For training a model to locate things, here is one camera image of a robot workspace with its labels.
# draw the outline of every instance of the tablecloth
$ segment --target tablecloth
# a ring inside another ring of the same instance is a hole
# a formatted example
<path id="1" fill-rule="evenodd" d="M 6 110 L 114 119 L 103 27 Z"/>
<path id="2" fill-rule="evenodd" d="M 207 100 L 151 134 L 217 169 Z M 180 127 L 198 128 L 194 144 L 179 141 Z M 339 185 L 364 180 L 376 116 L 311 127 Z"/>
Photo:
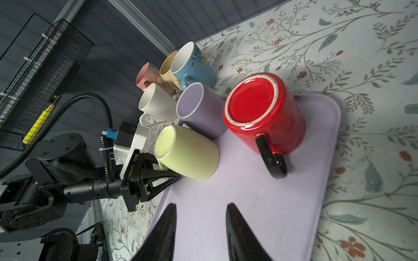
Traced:
<path id="1" fill-rule="evenodd" d="M 221 96 L 270 72 L 293 94 L 339 103 L 313 261 L 418 260 L 417 13 L 409 0 L 292 0 L 197 43 Z M 160 198 L 133 213 L 122 198 L 101 200 L 114 261 L 138 251 Z"/>

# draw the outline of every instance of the yellow tool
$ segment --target yellow tool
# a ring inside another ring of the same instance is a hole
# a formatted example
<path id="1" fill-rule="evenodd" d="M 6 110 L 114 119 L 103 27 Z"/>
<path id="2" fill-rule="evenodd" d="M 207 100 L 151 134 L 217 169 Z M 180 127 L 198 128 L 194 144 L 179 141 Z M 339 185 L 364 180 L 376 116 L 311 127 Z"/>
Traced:
<path id="1" fill-rule="evenodd" d="M 48 119 L 49 115 L 54 110 L 55 103 L 58 101 L 58 98 L 59 97 L 57 97 L 55 99 L 55 101 L 53 103 L 51 103 L 51 105 L 49 105 L 48 108 L 46 108 L 46 110 L 44 110 L 42 112 L 42 114 L 39 116 L 39 118 L 33 124 L 31 130 L 28 132 L 28 134 L 26 135 L 26 137 L 23 139 L 23 143 L 28 144 L 28 143 L 31 143 L 32 142 L 32 140 L 35 138 L 36 134 L 42 128 L 42 125 L 46 122 L 46 120 Z"/>

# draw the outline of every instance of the tray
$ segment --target tray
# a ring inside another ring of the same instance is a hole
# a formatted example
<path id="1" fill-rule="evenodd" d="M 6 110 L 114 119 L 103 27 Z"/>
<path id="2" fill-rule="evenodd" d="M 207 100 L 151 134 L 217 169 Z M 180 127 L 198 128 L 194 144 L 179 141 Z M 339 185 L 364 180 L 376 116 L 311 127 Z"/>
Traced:
<path id="1" fill-rule="evenodd" d="M 322 94 L 295 99 L 306 119 L 306 135 L 285 156 L 286 178 L 273 179 L 261 156 L 227 130 L 215 140 L 220 161 L 212 177 L 183 177 L 164 191 L 148 231 L 169 203 L 177 205 L 175 261 L 229 260 L 225 213 L 231 202 L 273 260 L 310 259 L 341 111 Z"/>

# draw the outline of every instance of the purple mug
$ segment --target purple mug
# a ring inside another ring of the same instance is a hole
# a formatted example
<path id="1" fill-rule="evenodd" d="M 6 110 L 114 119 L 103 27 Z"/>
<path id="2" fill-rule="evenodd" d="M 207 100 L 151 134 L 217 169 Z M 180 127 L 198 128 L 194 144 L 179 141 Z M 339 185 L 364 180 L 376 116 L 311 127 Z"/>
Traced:
<path id="1" fill-rule="evenodd" d="M 223 115 L 224 103 L 225 100 L 211 88 L 200 82 L 192 83 L 178 99 L 178 124 L 186 123 L 198 133 L 217 139 L 228 129 Z"/>

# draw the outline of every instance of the wire basket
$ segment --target wire basket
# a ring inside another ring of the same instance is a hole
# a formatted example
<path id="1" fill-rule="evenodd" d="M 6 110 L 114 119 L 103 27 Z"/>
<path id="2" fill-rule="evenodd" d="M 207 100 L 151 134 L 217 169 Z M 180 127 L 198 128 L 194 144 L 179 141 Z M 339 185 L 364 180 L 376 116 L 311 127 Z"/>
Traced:
<path id="1" fill-rule="evenodd" d="M 0 96 L 0 147 L 23 151 L 23 139 L 52 111 L 94 43 L 64 19 L 52 24 Z"/>

